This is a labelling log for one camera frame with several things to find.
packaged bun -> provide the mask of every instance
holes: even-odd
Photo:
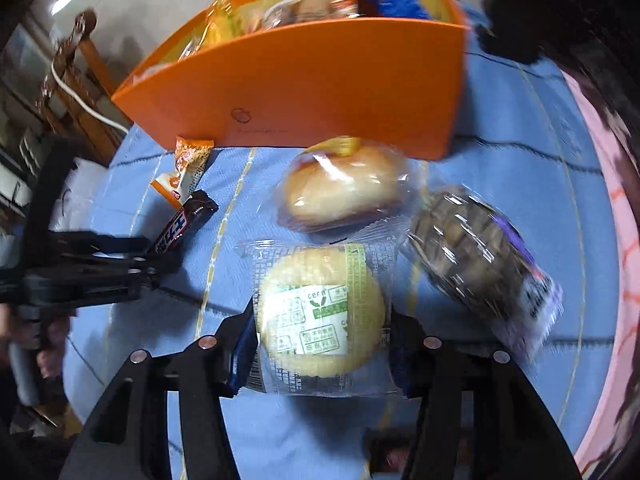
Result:
[[[298,156],[279,186],[279,221],[312,232],[389,216],[408,198],[407,164],[387,146],[336,137]]]
[[[403,225],[381,220],[325,246],[240,245],[252,263],[258,335],[249,388],[325,397],[397,391],[386,322]]]
[[[267,9],[257,30],[268,30],[293,23],[318,22],[333,17],[329,0],[282,0]]]
[[[562,312],[562,287],[509,219],[465,186],[449,185],[432,190],[406,234],[401,251],[486,320],[518,361],[532,361]]]
[[[380,287],[366,265],[357,280],[346,279],[347,267],[345,251],[327,247],[289,254],[268,270],[257,315],[260,340],[276,364],[331,377],[359,368],[376,349],[385,324]]]

snack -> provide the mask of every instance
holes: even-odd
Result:
[[[487,320],[517,358],[533,359],[562,311],[562,288],[504,215],[464,186],[445,187],[414,217],[408,245],[441,290]]]
[[[268,30],[291,23],[317,22],[331,17],[329,0],[282,0],[264,13],[257,28]]]
[[[337,137],[305,150],[280,187],[280,222],[316,231],[380,218],[407,199],[404,158],[377,144]]]
[[[372,18],[432,19],[420,0],[358,0],[358,14]]]
[[[185,238],[192,237],[190,233],[196,233],[217,210],[218,204],[203,190],[194,191],[171,218],[148,252],[164,254],[167,251],[178,250],[184,244]]]
[[[334,18],[357,18],[358,0],[334,0],[331,2]]]
[[[158,176],[151,186],[176,209],[180,209],[200,182],[204,167],[213,149],[213,140],[176,138],[175,171]]]
[[[387,316],[402,225],[385,219],[341,244],[241,244],[252,261],[258,351],[248,387],[349,397],[396,392]]]
[[[260,286],[260,341],[275,363],[302,376],[359,368],[379,343],[384,323],[380,287],[357,244],[284,256]]]
[[[207,26],[196,51],[210,48],[244,35],[240,14],[230,0],[213,0],[207,13]]]

yellow wrapper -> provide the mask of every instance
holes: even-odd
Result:
[[[242,17],[229,0],[213,0],[207,13],[207,27],[204,30],[198,50],[210,48],[244,34]]]

packaged pastry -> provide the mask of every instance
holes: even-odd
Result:
[[[242,17],[230,0],[213,0],[207,13],[207,25],[200,44],[192,50],[199,51],[244,35]]]
[[[393,214],[410,195],[406,160],[388,146],[335,137],[295,158],[275,190],[278,222],[313,232]]]
[[[254,268],[262,391],[313,396],[394,392],[386,357],[393,225],[342,244],[245,244]]]
[[[282,0],[267,9],[257,29],[268,30],[292,23],[328,20],[332,13],[329,0]]]
[[[175,169],[158,176],[151,186],[176,209],[180,209],[195,191],[204,173],[213,140],[187,140],[177,137],[175,143]]]
[[[432,193],[402,246],[520,361],[533,359],[562,312],[560,285],[536,265],[507,217],[464,186]]]
[[[334,0],[331,2],[334,18],[357,18],[358,0]]]

logo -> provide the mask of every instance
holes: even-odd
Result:
[[[164,254],[180,237],[187,227],[187,217],[183,210],[178,211],[175,219],[167,226],[160,239],[156,242],[154,250],[157,254]]]
[[[241,124],[248,123],[251,120],[251,114],[244,108],[234,108],[231,110],[231,116]]]

